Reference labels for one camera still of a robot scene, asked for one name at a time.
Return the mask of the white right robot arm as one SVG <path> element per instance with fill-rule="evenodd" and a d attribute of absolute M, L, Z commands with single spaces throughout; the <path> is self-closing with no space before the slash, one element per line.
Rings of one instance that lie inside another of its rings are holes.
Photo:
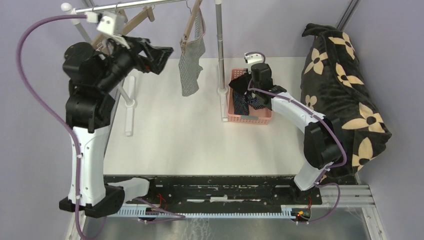
<path fill-rule="evenodd" d="M 152 175 L 294 175 L 306 164 L 309 133 L 279 111 L 266 125 L 224 122 L 225 103 L 217 90 L 217 69 L 204 61 L 200 89 L 181 94 L 176 61 L 160 75 L 146 75 L 139 97 L 139 154 Z"/>

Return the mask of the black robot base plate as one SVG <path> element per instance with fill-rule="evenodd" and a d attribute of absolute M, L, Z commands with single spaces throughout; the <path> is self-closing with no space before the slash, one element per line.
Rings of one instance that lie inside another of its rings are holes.
<path fill-rule="evenodd" d="M 319 189 L 300 192 L 292 175 L 145 175 L 144 200 L 181 214 L 278 213 L 281 206 L 323 203 Z"/>

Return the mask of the black underwear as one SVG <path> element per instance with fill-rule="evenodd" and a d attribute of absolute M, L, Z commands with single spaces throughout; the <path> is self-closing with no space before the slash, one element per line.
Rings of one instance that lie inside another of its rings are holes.
<path fill-rule="evenodd" d="M 246 91 L 246 77 L 243 75 L 238 76 L 237 78 L 233 79 L 229 83 L 229 87 L 236 93 L 240 95 L 244 95 Z"/>

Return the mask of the grey striped boxer shorts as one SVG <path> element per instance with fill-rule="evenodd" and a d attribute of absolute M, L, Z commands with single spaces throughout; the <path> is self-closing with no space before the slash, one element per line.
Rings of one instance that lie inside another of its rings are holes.
<path fill-rule="evenodd" d="M 204 43 L 205 31 L 205 21 L 202 11 L 199 10 L 194 21 L 194 40 L 182 45 L 178 63 L 183 97 L 191 96 L 199 90 L 198 78 L 203 70 L 199 62 L 202 55 L 206 52 Z"/>

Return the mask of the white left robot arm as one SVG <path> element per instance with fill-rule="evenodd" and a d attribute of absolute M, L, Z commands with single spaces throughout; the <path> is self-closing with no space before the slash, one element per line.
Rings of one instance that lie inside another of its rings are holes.
<path fill-rule="evenodd" d="M 104 54 L 87 42 L 71 45 L 64 54 L 63 71 L 69 77 L 65 123 L 70 128 L 72 177 L 69 194 L 59 202 L 67 212 L 83 211 L 91 218 L 116 214 L 135 198 L 149 204 L 158 191 L 144 178 L 104 181 L 104 157 L 115 99 L 111 91 L 132 70 L 159 75 L 173 48 L 153 46 L 149 39 L 125 36 L 126 45 L 109 39 L 112 53 Z"/>

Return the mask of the navy striped underwear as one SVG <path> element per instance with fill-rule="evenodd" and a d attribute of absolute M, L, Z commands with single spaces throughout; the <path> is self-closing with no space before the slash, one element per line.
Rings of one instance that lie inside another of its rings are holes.
<path fill-rule="evenodd" d="M 248 116 L 250 107 L 254 110 L 265 108 L 264 105 L 256 97 L 252 97 L 250 93 L 240 94 L 236 91 L 232 92 L 233 113 L 235 115 Z"/>

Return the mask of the wooden clip hanger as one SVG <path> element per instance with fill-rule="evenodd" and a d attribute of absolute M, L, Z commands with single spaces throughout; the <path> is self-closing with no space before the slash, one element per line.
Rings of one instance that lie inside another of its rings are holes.
<path fill-rule="evenodd" d="M 125 24 L 128 22 L 128 18 L 124 10 L 118 10 L 117 12 L 112 12 L 112 13 L 124 16 Z M 103 48 L 105 48 L 107 39 L 109 39 L 107 36 L 103 35 L 102 33 L 98 31 L 98 35 L 91 43 L 91 46 L 94 47 L 95 50 L 102 51 Z"/>
<path fill-rule="evenodd" d="M 128 35 L 134 28 L 136 28 L 145 20 L 149 20 L 150 22 L 155 21 L 155 15 L 152 6 L 144 7 L 142 11 L 131 18 L 127 23 L 125 23 L 123 28 L 123 35 Z"/>
<path fill-rule="evenodd" d="M 186 27 L 184 29 L 183 36 L 180 39 L 181 54 L 183 54 L 185 52 L 186 45 L 188 44 L 188 40 L 190 38 L 190 34 L 191 34 L 192 28 L 195 24 L 195 20 L 196 20 L 198 12 L 200 10 L 200 6 L 201 6 L 202 2 L 203 2 L 203 0 L 195 0 L 192 7 L 189 7 L 189 5 L 186 4 L 186 6 L 190 10 L 190 16 L 188 18 Z"/>

